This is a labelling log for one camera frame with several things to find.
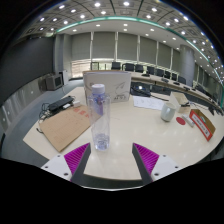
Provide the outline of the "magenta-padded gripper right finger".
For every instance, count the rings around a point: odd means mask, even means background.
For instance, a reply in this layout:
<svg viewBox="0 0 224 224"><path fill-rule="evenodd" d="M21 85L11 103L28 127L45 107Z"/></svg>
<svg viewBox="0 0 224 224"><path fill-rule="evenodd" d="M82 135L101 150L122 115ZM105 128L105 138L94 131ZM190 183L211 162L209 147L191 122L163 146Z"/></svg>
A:
<svg viewBox="0 0 224 224"><path fill-rule="evenodd" d="M137 143L132 146L132 154L144 185L181 170L181 167L168 155L159 155Z"/></svg>

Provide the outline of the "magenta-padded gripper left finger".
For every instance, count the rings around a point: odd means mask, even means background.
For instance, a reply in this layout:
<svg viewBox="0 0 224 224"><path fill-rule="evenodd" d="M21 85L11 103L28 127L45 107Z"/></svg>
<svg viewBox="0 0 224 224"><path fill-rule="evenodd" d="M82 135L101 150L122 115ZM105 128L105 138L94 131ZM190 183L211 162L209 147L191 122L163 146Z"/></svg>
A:
<svg viewBox="0 0 224 224"><path fill-rule="evenodd" d="M57 154L44 164L42 169L77 185L81 185L90 153L91 145L86 143L65 155Z"/></svg>

